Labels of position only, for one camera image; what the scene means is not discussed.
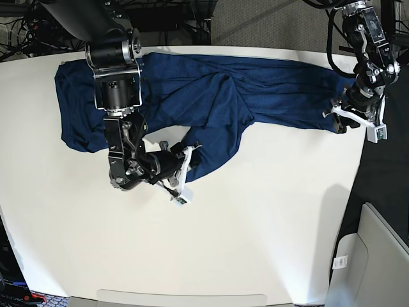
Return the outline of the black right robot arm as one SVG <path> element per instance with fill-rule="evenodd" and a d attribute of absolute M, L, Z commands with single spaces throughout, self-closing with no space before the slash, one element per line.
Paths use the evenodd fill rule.
<path fill-rule="evenodd" d="M 114 20 L 105 1 L 42 1 L 45 9 L 74 37 L 84 41 L 93 71 L 95 107 L 106 112 L 104 133 L 109 149 L 111 184 L 128 191 L 141 182 L 158 184 L 173 198 L 184 190 L 192 152 L 199 144 L 147 152 L 139 32 Z"/>

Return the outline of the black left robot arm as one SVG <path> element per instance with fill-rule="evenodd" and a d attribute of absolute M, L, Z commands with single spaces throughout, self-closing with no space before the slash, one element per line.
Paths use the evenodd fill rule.
<path fill-rule="evenodd" d="M 307 1 L 307 5 L 324 10 L 328 17 L 327 59 L 332 70 L 341 77 L 353 80 L 342 94 L 332 99 L 332 107 L 323 117 L 333 116 L 336 133 L 348 127 L 364 125 L 374 131 L 375 139 L 386 139 L 383 116 L 386 105 L 385 88 L 398 80 L 400 65 L 396 61 L 382 24 L 367 1 Z M 333 30 L 337 12 L 343 15 L 340 30 L 354 53 L 357 64 L 352 73 L 342 71 L 332 57 Z"/>

